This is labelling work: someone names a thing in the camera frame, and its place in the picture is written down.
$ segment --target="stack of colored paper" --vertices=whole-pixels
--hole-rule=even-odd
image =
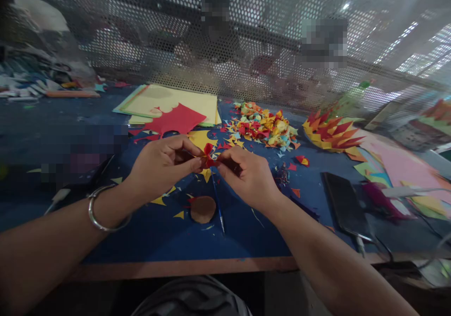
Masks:
[[[192,93],[159,85],[142,85],[136,88],[113,111],[130,114],[129,124],[152,122],[153,118],[170,112],[182,104],[207,118],[200,126],[214,126],[221,122],[218,113],[218,99],[214,95]]]

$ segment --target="pink paper sheet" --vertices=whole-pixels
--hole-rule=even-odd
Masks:
[[[448,188],[439,181],[436,170],[417,158],[412,153],[401,148],[372,143],[374,149],[382,158],[385,170],[394,187],[401,187],[400,181],[408,181],[422,188]],[[446,191],[432,191],[430,195],[445,202],[451,203],[451,193]]]

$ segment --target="left hand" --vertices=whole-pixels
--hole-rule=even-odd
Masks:
[[[142,205],[148,203],[190,173],[202,171],[206,158],[194,156],[204,153],[186,135],[149,142],[120,187]]]

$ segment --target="black phone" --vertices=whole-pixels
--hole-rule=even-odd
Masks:
[[[351,182],[331,173],[321,174],[340,229],[372,242],[373,236],[368,221]]]

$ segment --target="silver bangle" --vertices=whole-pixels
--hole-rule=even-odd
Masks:
[[[106,189],[109,189],[109,188],[113,188],[113,187],[115,187],[115,186],[116,186],[115,184],[111,184],[111,185],[108,185],[108,186],[100,187],[100,188],[98,188],[96,191],[94,191],[91,195],[88,196],[88,198],[90,199],[90,200],[89,200],[89,207],[88,207],[89,219],[91,220],[91,222],[93,223],[93,225],[94,225],[97,229],[100,229],[100,230],[106,231],[106,232],[114,232],[114,231],[118,231],[118,230],[122,229],[123,227],[125,227],[125,226],[128,224],[128,222],[130,222],[130,220],[132,219],[132,215],[130,214],[130,215],[127,217],[127,219],[125,219],[125,220],[122,222],[122,224],[121,224],[119,227],[117,227],[117,228],[107,228],[107,227],[104,227],[104,226],[102,226],[100,223],[98,223],[98,221],[95,219],[94,213],[93,213],[93,210],[94,210],[94,201],[95,201],[95,199],[99,196],[99,194],[100,194],[102,191],[104,191],[104,190],[106,190]]]

